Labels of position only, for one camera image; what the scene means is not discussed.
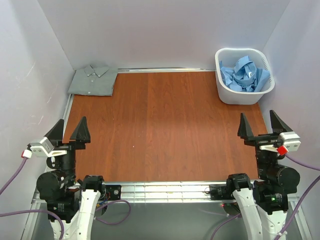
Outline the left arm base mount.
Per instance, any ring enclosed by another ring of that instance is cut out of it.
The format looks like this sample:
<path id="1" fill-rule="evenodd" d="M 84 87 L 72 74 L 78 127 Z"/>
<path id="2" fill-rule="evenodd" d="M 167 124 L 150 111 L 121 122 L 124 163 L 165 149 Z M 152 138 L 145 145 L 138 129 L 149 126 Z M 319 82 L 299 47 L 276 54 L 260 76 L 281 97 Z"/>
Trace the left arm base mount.
<path id="1" fill-rule="evenodd" d="M 104 185 L 102 187 L 102 194 L 100 201 L 115 201 L 121 199 L 122 186 L 121 185 Z"/>

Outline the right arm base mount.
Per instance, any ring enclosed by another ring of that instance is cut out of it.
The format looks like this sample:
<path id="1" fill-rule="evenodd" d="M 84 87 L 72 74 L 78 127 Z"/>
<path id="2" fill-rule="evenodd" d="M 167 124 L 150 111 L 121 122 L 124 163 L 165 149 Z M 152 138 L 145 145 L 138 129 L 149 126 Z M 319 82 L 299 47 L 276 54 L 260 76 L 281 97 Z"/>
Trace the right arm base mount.
<path id="1" fill-rule="evenodd" d="M 234 198 L 227 192 L 226 186 L 215 186 L 213 184 L 205 188 L 204 193 L 209 195 L 211 200 L 233 200 Z"/>

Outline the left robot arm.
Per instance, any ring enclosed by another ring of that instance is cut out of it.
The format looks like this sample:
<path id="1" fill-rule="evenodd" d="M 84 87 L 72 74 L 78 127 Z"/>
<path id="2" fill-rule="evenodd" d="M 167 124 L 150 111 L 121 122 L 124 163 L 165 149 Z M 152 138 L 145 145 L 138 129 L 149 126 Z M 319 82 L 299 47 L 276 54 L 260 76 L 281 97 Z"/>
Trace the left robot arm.
<path id="1" fill-rule="evenodd" d="M 89 240 L 98 200 L 106 193 L 103 177 L 87 175 L 76 179 L 76 151 L 84 150 L 91 135 L 84 116 L 63 142 L 64 120 L 60 119 L 40 140 L 31 143 L 37 157 L 46 158 L 51 169 L 36 182 L 40 199 L 47 204 L 48 219 L 56 240 Z"/>

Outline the light blue long sleeve shirt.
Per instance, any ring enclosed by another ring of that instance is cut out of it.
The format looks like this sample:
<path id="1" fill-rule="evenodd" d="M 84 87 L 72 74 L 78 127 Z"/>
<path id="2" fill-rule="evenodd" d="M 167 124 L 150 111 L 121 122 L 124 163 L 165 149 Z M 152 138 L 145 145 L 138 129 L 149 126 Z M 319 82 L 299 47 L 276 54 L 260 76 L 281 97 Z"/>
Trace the light blue long sleeve shirt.
<path id="1" fill-rule="evenodd" d="M 261 92 L 271 76 L 268 70 L 256 67 L 248 55 L 238 59 L 234 67 L 223 66 L 222 61 L 219 63 L 223 83 L 235 92 Z"/>

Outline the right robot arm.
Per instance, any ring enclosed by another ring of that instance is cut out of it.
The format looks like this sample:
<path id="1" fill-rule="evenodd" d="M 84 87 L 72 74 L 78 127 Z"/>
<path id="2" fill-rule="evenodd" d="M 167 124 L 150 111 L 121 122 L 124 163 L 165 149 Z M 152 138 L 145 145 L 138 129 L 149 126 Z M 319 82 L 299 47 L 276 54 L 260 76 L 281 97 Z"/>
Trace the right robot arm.
<path id="1" fill-rule="evenodd" d="M 251 182 L 245 173 L 228 176 L 227 193 L 235 198 L 250 240 L 285 240 L 289 209 L 288 196 L 297 192 L 300 174 L 279 163 L 290 151 L 297 151 L 300 137 L 270 110 L 272 132 L 254 135 L 244 113 L 237 135 L 246 146 L 254 147 L 258 179 Z"/>

